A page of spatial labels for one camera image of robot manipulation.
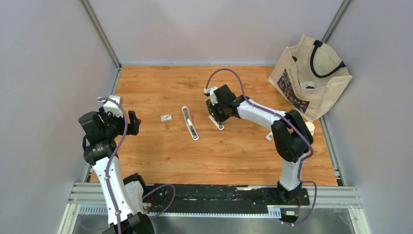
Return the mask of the grey green stapler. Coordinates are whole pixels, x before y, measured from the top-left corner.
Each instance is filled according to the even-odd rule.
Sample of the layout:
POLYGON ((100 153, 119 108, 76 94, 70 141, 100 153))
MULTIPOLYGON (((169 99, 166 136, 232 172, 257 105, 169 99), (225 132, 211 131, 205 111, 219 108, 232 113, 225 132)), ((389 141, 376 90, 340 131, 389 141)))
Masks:
POLYGON ((223 125, 220 121, 217 121, 217 120, 215 119, 215 115, 214 115, 213 109, 212 109, 213 105, 212 105, 211 100, 208 99, 208 98, 205 99, 205 104, 206 104, 206 108, 207 108, 207 111, 208 111, 208 117, 209 117, 210 120, 215 124, 215 126, 216 126, 220 131, 222 131, 225 127, 224 127, 224 125, 223 125))

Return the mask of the white staple box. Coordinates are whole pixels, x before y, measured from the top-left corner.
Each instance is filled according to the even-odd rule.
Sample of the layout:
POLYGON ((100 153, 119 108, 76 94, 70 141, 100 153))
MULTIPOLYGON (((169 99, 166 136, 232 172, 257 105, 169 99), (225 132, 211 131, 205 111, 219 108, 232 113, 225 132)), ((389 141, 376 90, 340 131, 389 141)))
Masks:
POLYGON ((161 116, 161 121, 162 121, 162 122, 172 121, 172 115, 171 115, 171 114, 162 115, 162 116, 161 116))

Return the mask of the white stapler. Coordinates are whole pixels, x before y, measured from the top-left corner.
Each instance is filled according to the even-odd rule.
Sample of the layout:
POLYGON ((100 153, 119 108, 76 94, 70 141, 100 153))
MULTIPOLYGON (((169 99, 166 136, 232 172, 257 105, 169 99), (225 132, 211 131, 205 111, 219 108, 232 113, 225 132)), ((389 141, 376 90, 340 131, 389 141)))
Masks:
POLYGON ((192 139, 193 140, 198 140, 199 135, 196 132, 194 126, 193 126, 193 122, 192 122, 188 107, 183 106, 182 107, 182 112, 183 112, 183 116, 184 116, 184 119, 185 119, 186 126, 188 128, 189 133, 191 134, 192 139))

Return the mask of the white staple tray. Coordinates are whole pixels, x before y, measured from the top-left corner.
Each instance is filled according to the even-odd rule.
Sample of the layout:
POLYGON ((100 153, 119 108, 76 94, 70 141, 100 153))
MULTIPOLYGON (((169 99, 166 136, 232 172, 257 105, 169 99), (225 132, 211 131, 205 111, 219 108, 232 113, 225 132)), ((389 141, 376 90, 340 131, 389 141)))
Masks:
POLYGON ((267 141, 271 141, 271 140, 273 139, 272 133, 268 133, 268 134, 265 136, 265 139, 266 139, 267 141))

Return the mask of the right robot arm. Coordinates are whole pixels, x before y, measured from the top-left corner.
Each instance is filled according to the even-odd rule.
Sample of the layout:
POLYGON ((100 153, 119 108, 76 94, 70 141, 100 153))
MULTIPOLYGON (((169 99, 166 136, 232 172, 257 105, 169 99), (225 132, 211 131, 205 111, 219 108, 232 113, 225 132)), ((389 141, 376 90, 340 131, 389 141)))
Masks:
POLYGON ((277 111, 262 106, 249 97, 235 96, 227 85, 204 89, 209 118, 219 130, 230 117, 252 121, 272 132, 276 150, 282 158, 282 175, 277 183, 278 198, 284 204, 298 196, 302 159, 311 151, 314 139, 296 110, 277 111))

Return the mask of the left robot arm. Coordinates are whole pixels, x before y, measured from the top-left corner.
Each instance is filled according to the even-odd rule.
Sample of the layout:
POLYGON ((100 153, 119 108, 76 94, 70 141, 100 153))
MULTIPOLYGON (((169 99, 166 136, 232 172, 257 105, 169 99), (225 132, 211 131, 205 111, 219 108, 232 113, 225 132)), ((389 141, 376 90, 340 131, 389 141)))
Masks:
POLYGON ((135 173, 122 178, 115 138, 126 133, 137 135, 141 120, 134 111, 128 112, 130 123, 123 117, 99 112, 88 112, 78 119, 85 132, 82 147, 84 159, 98 177, 108 209, 106 234, 153 234, 154 227, 143 209, 149 196, 141 175, 135 173))

